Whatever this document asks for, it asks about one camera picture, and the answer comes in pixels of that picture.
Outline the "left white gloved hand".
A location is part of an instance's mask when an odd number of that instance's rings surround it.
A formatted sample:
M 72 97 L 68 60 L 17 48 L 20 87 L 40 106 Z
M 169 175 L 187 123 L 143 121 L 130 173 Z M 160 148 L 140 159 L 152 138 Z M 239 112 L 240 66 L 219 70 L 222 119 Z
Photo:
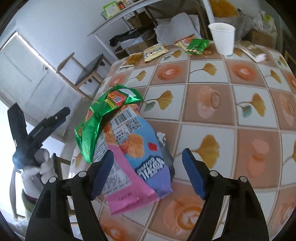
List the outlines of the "left white gloved hand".
M 58 177 L 53 167 L 53 161 L 47 149 L 39 149 L 34 155 L 40 166 L 25 166 L 21 177 L 24 192 L 32 198 L 38 199 L 43 191 L 43 185 L 51 177 Z

